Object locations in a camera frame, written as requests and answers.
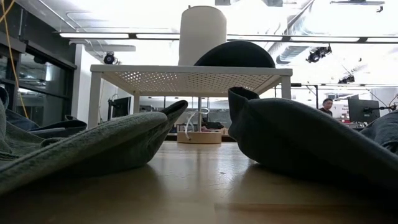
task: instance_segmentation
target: computer monitor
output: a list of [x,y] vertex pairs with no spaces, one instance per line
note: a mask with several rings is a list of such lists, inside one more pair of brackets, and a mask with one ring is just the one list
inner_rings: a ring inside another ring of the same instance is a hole
[[120,98],[113,101],[112,118],[130,114],[131,97]]
[[348,99],[348,113],[351,122],[370,123],[380,118],[379,102],[376,100]]

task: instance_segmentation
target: white metal table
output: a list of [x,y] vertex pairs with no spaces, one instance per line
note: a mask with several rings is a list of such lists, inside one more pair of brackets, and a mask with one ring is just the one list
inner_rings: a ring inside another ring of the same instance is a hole
[[282,97],[291,99],[292,75],[291,69],[276,68],[92,65],[88,127],[98,122],[102,78],[132,94],[138,113],[140,96],[227,97],[234,86],[260,95],[281,83]]

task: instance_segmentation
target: white cylindrical object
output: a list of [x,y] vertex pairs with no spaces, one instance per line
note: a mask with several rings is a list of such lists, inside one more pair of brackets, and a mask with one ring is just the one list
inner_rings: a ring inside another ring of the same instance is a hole
[[211,6],[195,6],[181,16],[178,65],[194,65],[209,50],[226,42],[226,18]]

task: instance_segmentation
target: shelf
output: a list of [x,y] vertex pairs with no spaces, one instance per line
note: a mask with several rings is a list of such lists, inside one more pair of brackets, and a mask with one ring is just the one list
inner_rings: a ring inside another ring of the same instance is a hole
[[140,96],[226,97],[234,86],[260,95],[292,76],[291,69],[243,67],[92,65],[91,71]]

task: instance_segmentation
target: man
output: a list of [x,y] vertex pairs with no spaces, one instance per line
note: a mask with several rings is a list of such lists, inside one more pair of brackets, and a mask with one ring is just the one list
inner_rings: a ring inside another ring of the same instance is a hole
[[320,111],[327,113],[330,116],[333,116],[333,113],[330,111],[331,106],[333,106],[332,99],[327,98],[327,99],[323,100],[322,106],[323,107],[319,109]]

